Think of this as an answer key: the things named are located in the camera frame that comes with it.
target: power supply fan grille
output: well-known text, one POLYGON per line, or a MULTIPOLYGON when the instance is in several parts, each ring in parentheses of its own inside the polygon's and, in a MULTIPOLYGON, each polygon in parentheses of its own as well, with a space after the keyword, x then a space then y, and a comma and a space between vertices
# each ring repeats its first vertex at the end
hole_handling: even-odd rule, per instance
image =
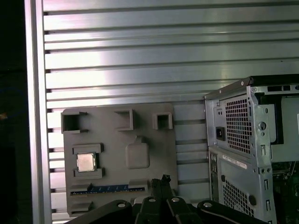
POLYGON ((228 181, 223 186, 223 197, 224 205, 254 217, 254 211, 248 206, 247 195, 228 181))
POLYGON ((247 99, 228 102, 225 109, 229 147, 250 154, 252 129, 248 121, 247 99))

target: processor chip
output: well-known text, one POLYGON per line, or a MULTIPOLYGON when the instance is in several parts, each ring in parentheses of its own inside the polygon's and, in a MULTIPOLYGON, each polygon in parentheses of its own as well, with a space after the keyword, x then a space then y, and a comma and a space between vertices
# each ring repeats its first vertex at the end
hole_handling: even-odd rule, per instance
POLYGON ((95 171, 95 156, 89 154, 77 154, 78 172, 95 171))

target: sticker label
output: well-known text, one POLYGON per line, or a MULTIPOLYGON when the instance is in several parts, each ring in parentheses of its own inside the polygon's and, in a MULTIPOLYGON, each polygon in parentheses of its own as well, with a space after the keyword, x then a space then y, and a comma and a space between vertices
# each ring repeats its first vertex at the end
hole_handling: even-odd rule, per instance
POLYGON ((230 157, 228 157, 228 156, 226 156, 226 155, 223 155, 222 157, 223 157, 223 159, 226 160, 226 161, 229 161, 229 162, 231 162, 231 163, 233 163, 233 164, 235 164, 235 165, 237 165, 237 166, 239 166, 239 167, 242 167, 243 169, 247 169, 247 165, 244 164, 244 163, 242 163, 242 162, 239 162, 239 161, 237 161, 237 160, 234 160, 234 159, 232 159, 232 158, 230 158, 230 157))

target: circuit board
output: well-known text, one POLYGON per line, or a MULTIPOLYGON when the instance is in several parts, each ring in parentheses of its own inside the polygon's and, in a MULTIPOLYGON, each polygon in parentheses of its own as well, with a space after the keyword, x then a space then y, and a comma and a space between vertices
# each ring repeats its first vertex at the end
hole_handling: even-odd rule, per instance
POLYGON ((299 224, 299 161, 273 163, 274 200, 279 224, 299 224))
POLYGON ((133 191, 145 191, 145 188, 129 188, 128 184, 92 186, 87 191, 71 192, 71 195, 88 195, 88 194, 101 194, 101 193, 133 192, 133 191))

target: computer tower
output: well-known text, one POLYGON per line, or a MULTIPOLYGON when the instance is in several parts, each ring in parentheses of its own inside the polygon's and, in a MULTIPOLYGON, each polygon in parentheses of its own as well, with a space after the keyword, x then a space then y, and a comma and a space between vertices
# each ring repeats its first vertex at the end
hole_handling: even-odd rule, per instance
POLYGON ((254 76, 204 96, 212 199, 299 222, 299 75, 254 76))

